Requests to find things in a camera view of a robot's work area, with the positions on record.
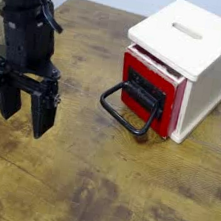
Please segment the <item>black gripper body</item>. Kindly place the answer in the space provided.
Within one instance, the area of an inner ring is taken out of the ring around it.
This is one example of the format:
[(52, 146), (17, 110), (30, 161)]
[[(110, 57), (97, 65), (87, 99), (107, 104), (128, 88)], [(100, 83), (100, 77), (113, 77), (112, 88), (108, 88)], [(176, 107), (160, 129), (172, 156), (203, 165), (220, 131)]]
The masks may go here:
[(57, 99), (60, 72), (51, 61), (55, 34), (41, 6), (10, 7), (2, 1), (0, 16), (0, 90)]

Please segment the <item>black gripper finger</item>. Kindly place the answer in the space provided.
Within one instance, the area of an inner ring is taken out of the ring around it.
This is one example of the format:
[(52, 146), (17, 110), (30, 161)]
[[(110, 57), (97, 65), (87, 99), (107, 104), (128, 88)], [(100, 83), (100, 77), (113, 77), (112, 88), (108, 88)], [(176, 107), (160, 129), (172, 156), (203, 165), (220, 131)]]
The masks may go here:
[(39, 90), (31, 94), (31, 113), (33, 134), (39, 139), (54, 125), (57, 106), (60, 103), (58, 82), (43, 80), (39, 83)]
[(12, 85), (9, 74), (0, 72), (0, 112), (9, 119), (21, 109), (20, 89)]

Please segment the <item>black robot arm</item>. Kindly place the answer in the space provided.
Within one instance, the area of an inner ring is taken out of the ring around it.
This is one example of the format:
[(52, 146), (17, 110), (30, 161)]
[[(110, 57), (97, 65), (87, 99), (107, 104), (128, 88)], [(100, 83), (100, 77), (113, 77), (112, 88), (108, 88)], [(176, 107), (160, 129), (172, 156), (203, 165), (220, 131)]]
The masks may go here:
[(33, 134), (54, 125), (60, 100), (60, 71), (52, 64), (54, 36), (63, 28), (52, 0), (1, 0), (4, 43), (0, 44), (0, 112), (9, 119), (21, 109), (21, 93), (31, 96)]

